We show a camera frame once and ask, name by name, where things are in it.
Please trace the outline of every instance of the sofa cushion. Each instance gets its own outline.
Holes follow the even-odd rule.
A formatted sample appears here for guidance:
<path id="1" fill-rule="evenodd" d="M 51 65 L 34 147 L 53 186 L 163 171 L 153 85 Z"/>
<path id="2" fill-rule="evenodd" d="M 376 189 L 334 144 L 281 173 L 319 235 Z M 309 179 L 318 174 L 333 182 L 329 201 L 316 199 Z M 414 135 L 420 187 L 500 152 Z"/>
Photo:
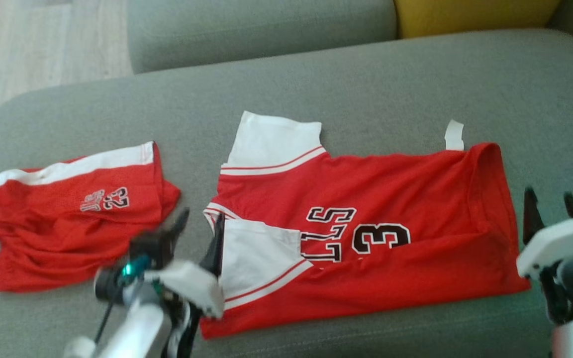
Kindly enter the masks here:
<path id="1" fill-rule="evenodd" d="M 395 38 L 392 0 L 130 0 L 134 73 Z"/>
<path id="2" fill-rule="evenodd" d="M 0 108 L 0 171 L 156 140 L 165 177 L 193 212 L 177 256 L 196 260 L 210 234 L 200 211 L 245 109 L 322 122 L 333 156 L 443 150 L 455 119 L 467 145 L 501 146 L 518 218 L 527 185 L 545 222 L 567 217 L 573 37 L 554 30 L 391 41 L 27 93 Z M 0 357 L 57 356 L 73 336 L 93 335 L 103 311 L 91 282 L 0 294 Z M 105 339 L 123 314 L 111 316 Z M 550 332 L 535 284 L 523 294 L 198 338 L 194 356 L 543 358 Z"/>

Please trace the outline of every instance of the red basketball jersey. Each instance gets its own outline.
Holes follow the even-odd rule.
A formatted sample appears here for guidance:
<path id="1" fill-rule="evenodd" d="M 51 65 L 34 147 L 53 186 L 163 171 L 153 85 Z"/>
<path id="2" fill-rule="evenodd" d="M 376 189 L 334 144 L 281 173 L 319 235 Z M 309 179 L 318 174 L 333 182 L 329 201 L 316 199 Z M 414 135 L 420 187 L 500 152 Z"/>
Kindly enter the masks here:
<path id="1" fill-rule="evenodd" d="M 157 227 L 179 196 L 163 180 L 153 142 L 0 173 L 0 291 L 92 278 L 132 237 Z"/>
<path id="2" fill-rule="evenodd" d="M 529 288 L 498 145 L 332 157 L 320 129 L 243 115 L 204 211 L 230 219 L 205 338 Z"/>

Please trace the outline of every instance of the white tag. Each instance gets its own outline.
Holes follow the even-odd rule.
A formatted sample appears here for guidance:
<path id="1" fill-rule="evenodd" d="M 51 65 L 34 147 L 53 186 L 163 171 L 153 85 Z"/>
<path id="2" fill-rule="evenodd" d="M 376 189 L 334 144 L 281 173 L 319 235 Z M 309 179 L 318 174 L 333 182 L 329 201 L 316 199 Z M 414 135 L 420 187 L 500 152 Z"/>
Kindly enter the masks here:
<path id="1" fill-rule="evenodd" d="M 446 140 L 446 150 L 464 149 L 464 140 L 461 138 L 463 132 L 463 124 L 455 120 L 450 120 L 448 128 L 446 128 L 446 135 L 444 136 L 444 139 Z"/>

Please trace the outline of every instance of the white side stripe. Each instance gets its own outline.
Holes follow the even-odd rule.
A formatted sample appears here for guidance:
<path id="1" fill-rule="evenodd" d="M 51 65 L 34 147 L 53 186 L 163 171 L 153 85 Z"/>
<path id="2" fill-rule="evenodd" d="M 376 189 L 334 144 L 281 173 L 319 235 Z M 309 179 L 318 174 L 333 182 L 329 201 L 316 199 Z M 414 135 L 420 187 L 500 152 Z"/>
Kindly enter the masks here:
<path id="1" fill-rule="evenodd" d="M 285 163 L 284 165 L 279 166 L 272 166 L 272 167 L 264 167 L 264 168 L 228 168 L 227 166 L 223 165 L 220 169 L 220 174 L 223 175 L 264 175 L 264 174 L 275 174 L 275 173 L 282 173 L 287 172 L 293 168 L 296 168 L 300 165 L 303 165 L 307 161 L 320 156 L 321 154 L 326 153 L 326 150 L 323 147 L 319 147 L 318 149 L 311 150 L 304 156 L 297 158 L 294 161 L 289 163 Z"/>
<path id="2" fill-rule="evenodd" d="M 18 169 L 6 170 L 0 173 L 0 186 L 9 180 L 16 180 L 25 185 L 44 185 L 91 173 L 98 169 L 149 165 L 153 161 L 153 142 L 149 141 L 136 147 L 93 154 L 72 163 L 55 163 L 33 173 L 27 173 Z"/>
<path id="3" fill-rule="evenodd" d="M 289 273 L 282 276 L 277 281 L 271 283 L 266 287 L 262 287 L 259 290 L 253 291 L 253 293 L 248 295 L 243 295 L 239 298 L 232 299 L 231 301 L 225 301 L 225 310 L 229 310 L 230 308 L 234 308 L 237 306 L 242 306 L 243 304 L 250 303 L 255 301 L 256 299 L 262 298 L 272 292 L 277 291 L 278 289 L 284 287 L 287 283 L 291 282 L 294 278 L 298 277 L 302 272 L 308 270 L 313 266 L 312 263 L 309 261 L 300 261 L 293 270 L 289 271 Z"/>

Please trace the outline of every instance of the red fabric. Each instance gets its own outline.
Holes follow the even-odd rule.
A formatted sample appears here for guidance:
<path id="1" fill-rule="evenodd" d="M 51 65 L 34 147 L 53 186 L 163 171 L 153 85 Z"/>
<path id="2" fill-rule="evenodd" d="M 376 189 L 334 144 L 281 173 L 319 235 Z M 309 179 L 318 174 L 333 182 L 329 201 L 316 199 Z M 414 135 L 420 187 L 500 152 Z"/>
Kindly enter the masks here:
<path id="1" fill-rule="evenodd" d="M 157 227 L 180 190 L 163 180 L 152 145 L 154 160 L 147 165 L 97 169 L 45 185 L 14 179 L 0 185 L 0 291 L 41 291 L 90 279 L 124 255 L 131 238 Z M 129 205 L 108 209 L 103 198 L 119 188 Z M 98 190 L 104 195 L 95 211 L 86 197 Z M 120 195 L 110 199 L 121 205 Z"/>
<path id="2" fill-rule="evenodd" d="M 337 241 L 306 240 L 302 254 L 327 254 L 341 243 L 341 262 L 314 267 L 277 291 L 203 319 L 205 338 L 312 319 L 372 313 L 527 290 L 516 270 L 518 233 L 500 148 L 429 156 L 341 156 L 325 153 L 288 172 L 220 175 L 213 202 L 270 226 L 330 233 L 311 222 L 312 207 L 355 208 Z M 411 242 L 353 249 L 359 224 L 398 223 Z"/>

